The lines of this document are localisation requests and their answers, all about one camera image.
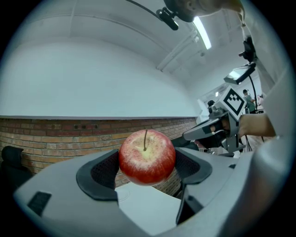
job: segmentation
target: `red apple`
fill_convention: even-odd
[[[130,181],[151,186],[165,181],[175,167],[171,140],[155,130],[132,133],[119,150],[119,167]]]

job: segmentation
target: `white ceiling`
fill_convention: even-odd
[[[153,12],[165,6],[163,0],[135,0]],[[196,80],[198,73],[215,60],[219,49],[236,39],[240,22],[234,12],[220,11],[201,18],[212,48],[206,50],[200,38],[188,38],[163,69],[181,81]],[[24,21],[15,46],[52,37],[87,37],[104,40],[132,50],[157,67],[193,30],[192,23],[177,20],[179,30],[126,0],[45,1]]]

